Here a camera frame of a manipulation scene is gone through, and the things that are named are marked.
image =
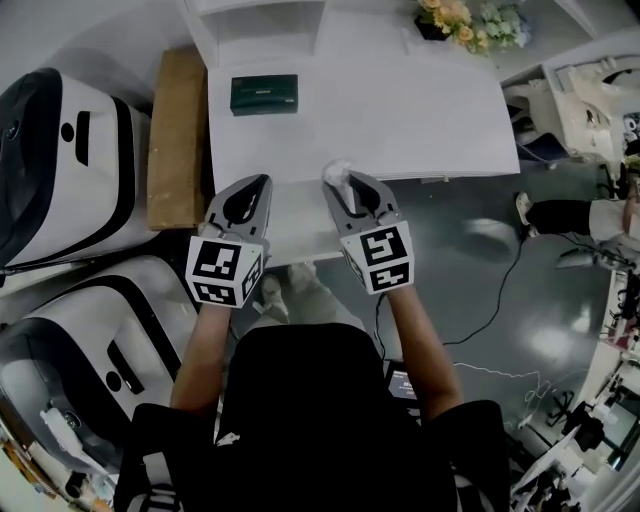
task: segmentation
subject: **flower vase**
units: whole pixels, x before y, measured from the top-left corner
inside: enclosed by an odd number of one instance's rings
[[[425,41],[444,41],[449,37],[442,29],[436,27],[433,23],[425,23],[422,21],[422,16],[416,16],[413,22],[416,24],[416,27],[418,27]]]

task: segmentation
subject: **black device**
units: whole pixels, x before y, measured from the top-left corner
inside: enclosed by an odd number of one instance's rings
[[[295,114],[298,111],[298,75],[232,78],[231,111],[234,116]]]
[[[407,369],[402,361],[389,361],[387,373],[385,375],[387,389],[391,392],[393,399],[398,401],[404,408],[409,410],[411,416],[420,416],[420,406],[416,398],[413,386],[409,381]]]

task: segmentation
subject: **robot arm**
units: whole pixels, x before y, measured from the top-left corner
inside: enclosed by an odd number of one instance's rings
[[[260,281],[269,252],[264,238],[273,183],[266,174],[242,179],[211,201],[191,238],[187,283],[205,304],[241,308]]]
[[[354,191],[355,212],[347,207],[335,184],[325,179],[322,187],[351,270],[370,295],[413,284],[415,258],[409,224],[402,220],[391,189],[347,168],[341,179]]]
[[[345,169],[341,179],[355,193],[355,212],[339,187],[325,182],[323,191],[349,267],[371,295],[412,284],[411,234],[391,189],[353,170]],[[196,300],[231,308],[245,304],[268,257],[272,191],[271,178],[258,174],[213,198],[189,245],[186,278]]]

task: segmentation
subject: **brown cardboard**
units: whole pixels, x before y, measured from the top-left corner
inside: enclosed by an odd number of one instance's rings
[[[150,229],[193,228],[203,221],[200,172],[206,118],[206,68],[200,54],[195,48],[166,51],[151,118],[147,177]]]

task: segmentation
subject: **dark green box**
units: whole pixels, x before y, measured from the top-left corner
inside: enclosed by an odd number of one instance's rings
[[[298,111],[298,75],[232,78],[231,111],[234,116],[295,114]]]

